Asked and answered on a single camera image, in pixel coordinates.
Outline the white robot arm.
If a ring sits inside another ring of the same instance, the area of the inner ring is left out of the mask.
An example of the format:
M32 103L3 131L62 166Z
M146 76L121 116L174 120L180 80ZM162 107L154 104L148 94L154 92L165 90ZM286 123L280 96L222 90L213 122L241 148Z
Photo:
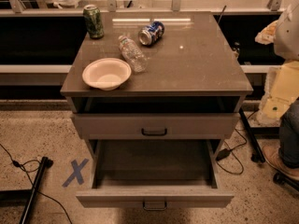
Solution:
M259 104L257 120L270 124L299 97L299 0L293 0L276 21L256 35L255 41L273 44L275 54L285 60L279 68L269 68Z

